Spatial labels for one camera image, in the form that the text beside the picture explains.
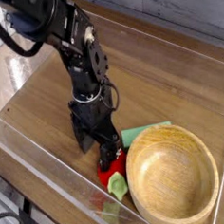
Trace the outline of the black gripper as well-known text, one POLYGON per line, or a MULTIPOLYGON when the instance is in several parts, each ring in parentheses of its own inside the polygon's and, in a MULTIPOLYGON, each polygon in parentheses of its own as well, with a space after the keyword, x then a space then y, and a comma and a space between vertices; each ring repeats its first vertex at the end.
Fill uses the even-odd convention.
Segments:
POLYGON ((110 169, 110 163, 120 154, 121 143, 111 114, 114 107, 111 84, 105 84, 93 93, 77 93, 72 90, 73 100, 69 102, 73 132, 81 150, 86 153, 94 141, 100 144, 99 167, 103 172, 110 169))

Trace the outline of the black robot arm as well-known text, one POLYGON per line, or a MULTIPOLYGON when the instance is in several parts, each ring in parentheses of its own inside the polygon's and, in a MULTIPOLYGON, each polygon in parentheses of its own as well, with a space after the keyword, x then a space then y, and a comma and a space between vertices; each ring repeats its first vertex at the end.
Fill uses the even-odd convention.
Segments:
POLYGON ((100 144, 99 167, 106 172, 119 149, 111 114, 114 85, 107 77, 108 58, 87 14, 70 0, 0 0, 10 24, 23 37, 46 43, 60 54, 72 83, 72 127, 82 150, 100 144))

